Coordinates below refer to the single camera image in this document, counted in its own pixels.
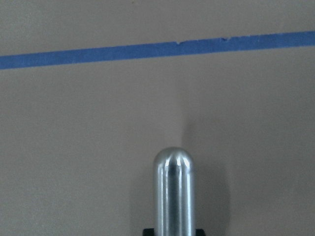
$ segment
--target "metal rod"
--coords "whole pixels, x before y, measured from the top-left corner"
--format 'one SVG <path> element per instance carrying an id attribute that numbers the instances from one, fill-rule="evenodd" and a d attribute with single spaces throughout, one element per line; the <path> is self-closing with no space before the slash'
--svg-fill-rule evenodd
<path id="1" fill-rule="evenodd" d="M 195 236 L 194 166 L 179 147 L 162 150 L 154 161 L 155 236 Z"/>

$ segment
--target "shiny metal pin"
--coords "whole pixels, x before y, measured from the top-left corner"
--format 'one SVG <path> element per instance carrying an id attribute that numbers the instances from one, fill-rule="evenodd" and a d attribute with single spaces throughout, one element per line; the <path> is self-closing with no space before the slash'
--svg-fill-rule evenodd
<path id="1" fill-rule="evenodd" d="M 155 236 L 195 236 L 194 166 L 179 147 L 162 150 L 154 161 Z"/>

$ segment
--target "rounded metal tip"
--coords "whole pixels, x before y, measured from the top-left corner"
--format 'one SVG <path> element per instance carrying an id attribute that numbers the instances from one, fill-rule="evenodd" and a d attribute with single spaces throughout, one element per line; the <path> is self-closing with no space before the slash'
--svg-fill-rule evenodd
<path id="1" fill-rule="evenodd" d="M 160 151 L 154 160 L 155 236 L 195 236 L 194 167 L 180 147 Z"/>

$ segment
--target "blue tape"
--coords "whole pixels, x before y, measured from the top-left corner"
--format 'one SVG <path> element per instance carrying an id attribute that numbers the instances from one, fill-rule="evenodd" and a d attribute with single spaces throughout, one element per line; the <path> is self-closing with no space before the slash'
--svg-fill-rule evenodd
<path id="1" fill-rule="evenodd" d="M 1 56 L 0 69 L 305 46 L 315 46 L 315 31 Z"/>

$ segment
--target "gray surface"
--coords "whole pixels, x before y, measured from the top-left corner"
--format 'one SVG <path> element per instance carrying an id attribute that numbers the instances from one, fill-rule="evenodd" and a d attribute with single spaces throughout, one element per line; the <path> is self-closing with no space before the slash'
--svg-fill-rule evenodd
<path id="1" fill-rule="evenodd" d="M 0 54 L 314 30 L 314 1 L 1 1 Z M 196 225 L 315 231 L 315 48 L 0 71 L 0 235 L 139 236 L 164 147 Z"/>

